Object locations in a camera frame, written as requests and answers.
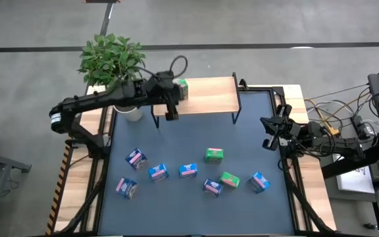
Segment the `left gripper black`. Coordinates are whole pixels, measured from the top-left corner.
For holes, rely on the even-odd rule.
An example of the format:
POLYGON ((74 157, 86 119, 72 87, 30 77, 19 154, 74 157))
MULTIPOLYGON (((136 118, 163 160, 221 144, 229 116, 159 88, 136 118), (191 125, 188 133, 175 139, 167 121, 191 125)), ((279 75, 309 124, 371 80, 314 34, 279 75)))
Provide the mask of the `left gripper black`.
POLYGON ((157 72, 145 83, 145 91, 150 97, 168 99, 171 103, 166 104, 166 120, 178 120, 179 114, 176 106, 181 100, 181 87, 173 81, 174 73, 170 70, 157 72))

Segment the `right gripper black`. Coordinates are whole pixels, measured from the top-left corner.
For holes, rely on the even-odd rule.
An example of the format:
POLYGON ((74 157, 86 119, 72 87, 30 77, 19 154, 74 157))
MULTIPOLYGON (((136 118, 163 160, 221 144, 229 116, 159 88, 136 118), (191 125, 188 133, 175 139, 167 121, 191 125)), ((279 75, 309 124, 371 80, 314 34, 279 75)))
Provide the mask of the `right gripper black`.
POLYGON ((289 117, 272 117, 272 118, 260 118, 266 132, 274 132, 270 138, 263 141, 262 147, 275 151, 279 146, 279 139, 290 140, 297 138, 301 126, 289 117))

